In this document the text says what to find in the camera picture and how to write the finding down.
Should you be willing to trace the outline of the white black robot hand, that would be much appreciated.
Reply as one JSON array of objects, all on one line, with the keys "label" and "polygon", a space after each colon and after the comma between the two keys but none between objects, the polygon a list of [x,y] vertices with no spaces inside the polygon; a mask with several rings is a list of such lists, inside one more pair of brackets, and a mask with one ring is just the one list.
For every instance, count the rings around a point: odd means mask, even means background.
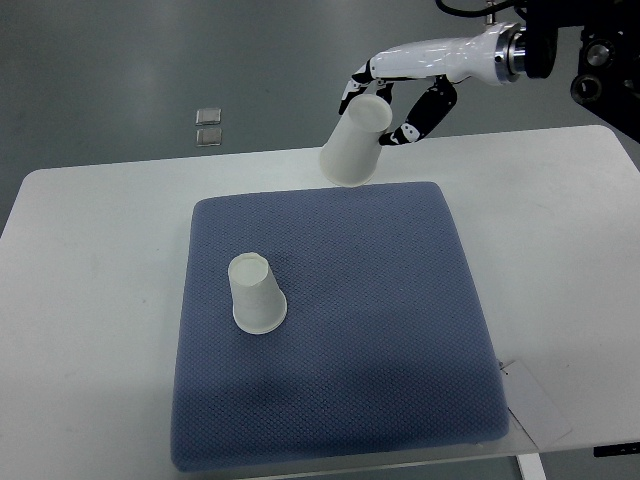
[{"label": "white black robot hand", "polygon": [[399,146],[425,138],[457,102],[455,85],[474,78],[491,86],[515,82],[525,72],[525,32],[518,23],[497,23],[471,38],[413,42],[372,56],[349,79],[339,112],[371,85],[385,102],[398,82],[429,80],[404,122],[383,134],[382,146]]}]

